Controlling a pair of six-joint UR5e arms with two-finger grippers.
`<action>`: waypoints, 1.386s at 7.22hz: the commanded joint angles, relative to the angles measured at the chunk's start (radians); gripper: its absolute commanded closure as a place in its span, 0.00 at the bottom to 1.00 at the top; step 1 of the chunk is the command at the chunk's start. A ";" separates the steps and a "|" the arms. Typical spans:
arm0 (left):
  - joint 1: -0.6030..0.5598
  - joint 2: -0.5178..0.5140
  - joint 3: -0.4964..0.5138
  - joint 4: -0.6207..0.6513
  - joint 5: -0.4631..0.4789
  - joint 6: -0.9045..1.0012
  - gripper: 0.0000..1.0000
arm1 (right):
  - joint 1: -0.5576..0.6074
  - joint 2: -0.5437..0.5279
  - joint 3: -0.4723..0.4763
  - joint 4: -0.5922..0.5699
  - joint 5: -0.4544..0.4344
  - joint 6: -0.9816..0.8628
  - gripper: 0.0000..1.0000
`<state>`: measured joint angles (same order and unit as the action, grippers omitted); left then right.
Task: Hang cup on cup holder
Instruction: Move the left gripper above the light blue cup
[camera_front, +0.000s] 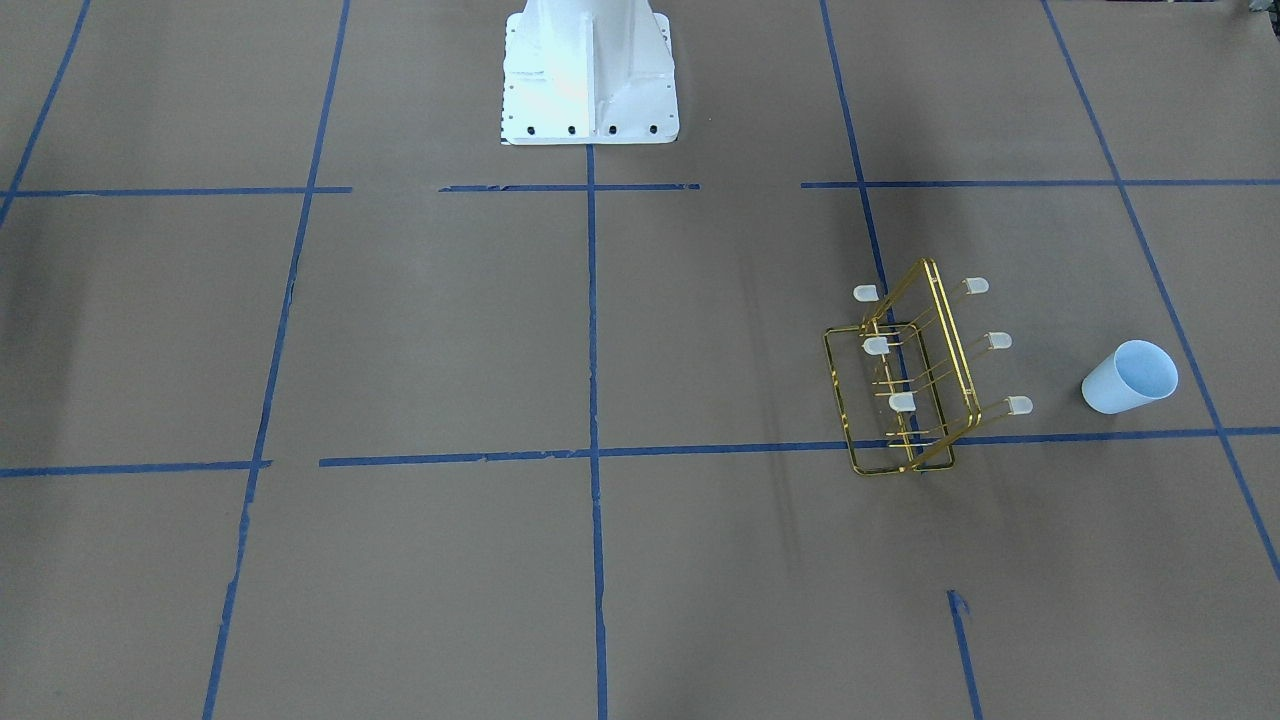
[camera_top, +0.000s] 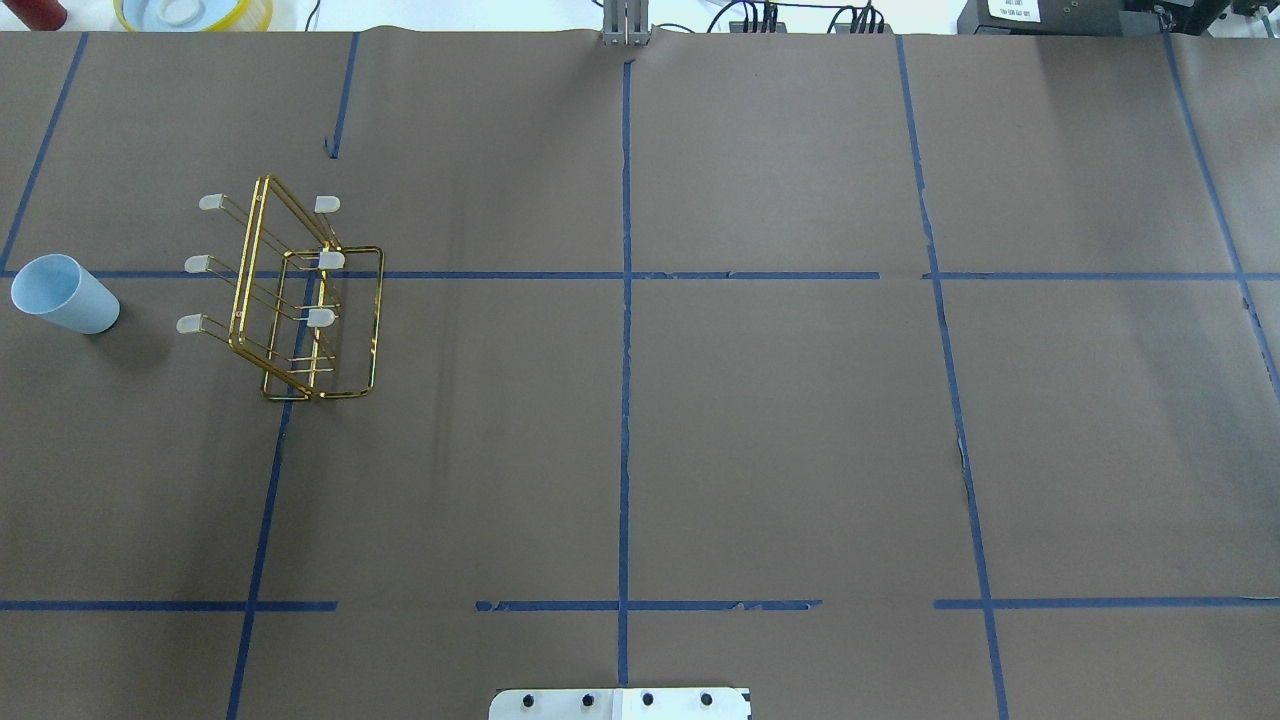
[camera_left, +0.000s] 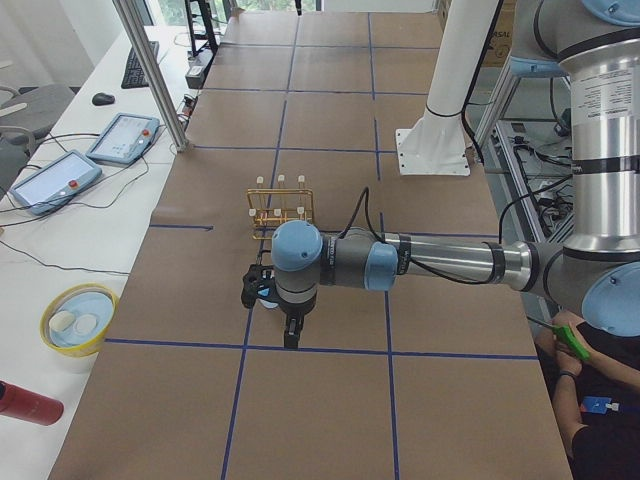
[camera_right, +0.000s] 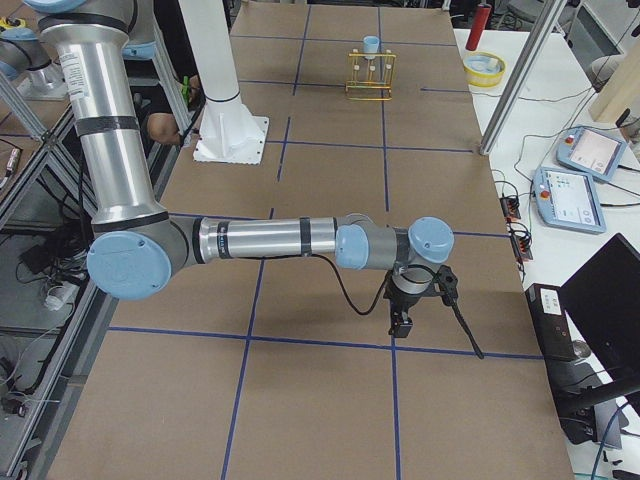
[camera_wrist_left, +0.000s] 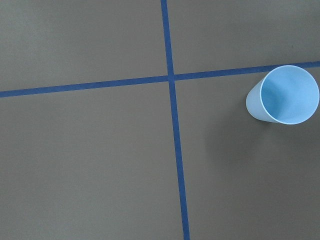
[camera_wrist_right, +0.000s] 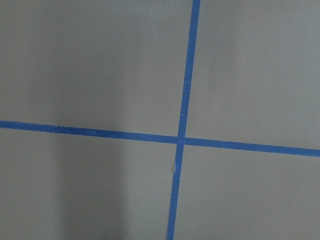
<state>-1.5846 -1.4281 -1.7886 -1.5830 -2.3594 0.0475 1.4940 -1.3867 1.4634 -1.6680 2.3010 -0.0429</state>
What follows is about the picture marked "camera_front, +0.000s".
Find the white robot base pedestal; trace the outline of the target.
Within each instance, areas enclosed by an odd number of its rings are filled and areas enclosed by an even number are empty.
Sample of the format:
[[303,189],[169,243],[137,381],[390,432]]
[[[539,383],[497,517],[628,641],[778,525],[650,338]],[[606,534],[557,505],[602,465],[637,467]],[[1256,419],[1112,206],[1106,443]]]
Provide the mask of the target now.
[[671,23],[650,3],[527,1],[503,37],[502,143],[678,138]]

